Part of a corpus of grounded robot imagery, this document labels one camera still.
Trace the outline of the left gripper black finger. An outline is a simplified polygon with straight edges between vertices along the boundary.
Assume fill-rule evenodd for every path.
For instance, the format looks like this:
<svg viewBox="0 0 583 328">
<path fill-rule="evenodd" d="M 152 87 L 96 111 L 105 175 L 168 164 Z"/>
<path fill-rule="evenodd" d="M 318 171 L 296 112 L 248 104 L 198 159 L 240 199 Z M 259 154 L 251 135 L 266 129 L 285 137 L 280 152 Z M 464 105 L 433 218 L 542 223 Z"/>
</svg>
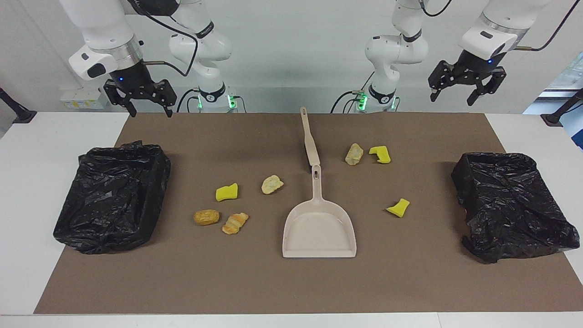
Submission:
<svg viewBox="0 0 583 328">
<path fill-rule="evenodd" d="M 437 100 L 437 97 L 439 97 L 439 94 L 443 89 L 456 85 L 456 67 L 457 62 L 450 64 L 445 60 L 441 60 L 429 75 L 428 84 L 431 89 L 430 100 L 432 102 Z"/>
<path fill-rule="evenodd" d="M 505 77 L 506 71 L 504 68 L 494 68 L 491 72 L 472 72 L 469 81 L 471 84 L 475 85 L 476 88 L 472 91 L 470 96 L 468 96 L 468 106 L 473 106 L 481 96 L 496 93 Z"/>
</svg>

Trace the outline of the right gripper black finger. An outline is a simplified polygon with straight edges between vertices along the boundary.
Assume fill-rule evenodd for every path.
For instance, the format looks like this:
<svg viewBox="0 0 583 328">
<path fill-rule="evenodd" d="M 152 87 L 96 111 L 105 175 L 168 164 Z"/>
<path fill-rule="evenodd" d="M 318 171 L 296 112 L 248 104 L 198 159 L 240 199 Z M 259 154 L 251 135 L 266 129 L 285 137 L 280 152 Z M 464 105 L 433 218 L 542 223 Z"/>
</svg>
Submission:
<svg viewBox="0 0 583 328">
<path fill-rule="evenodd" d="M 118 87 L 117 85 L 115 85 L 114 81 L 106 81 L 104 83 L 104 91 L 109 99 L 109 102 L 112 105 L 122 106 L 123 108 L 125 108 L 125 110 L 127 110 L 127 112 L 132 118 L 136 117 L 137 110 L 135 106 L 133 106 L 132 95 L 125 94 L 124 96 L 121 96 L 118 92 Z"/>
<path fill-rule="evenodd" d="M 172 106 L 175 105 L 177 95 L 169 80 L 161 80 L 152 84 L 151 101 L 162 106 L 167 117 L 173 115 Z"/>
</svg>

